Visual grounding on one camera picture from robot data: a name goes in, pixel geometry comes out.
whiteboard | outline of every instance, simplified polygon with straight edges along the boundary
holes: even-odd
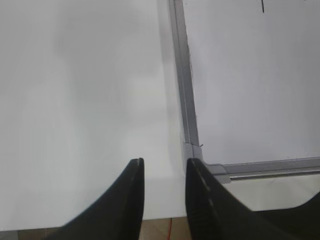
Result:
[[[320,156],[320,1],[183,6],[204,161]]]

white wall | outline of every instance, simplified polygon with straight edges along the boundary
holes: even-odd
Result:
[[[185,0],[203,158],[320,156],[320,2]]]
[[[144,217],[185,213],[169,19],[162,0],[0,1],[0,230],[66,223],[138,157]]]

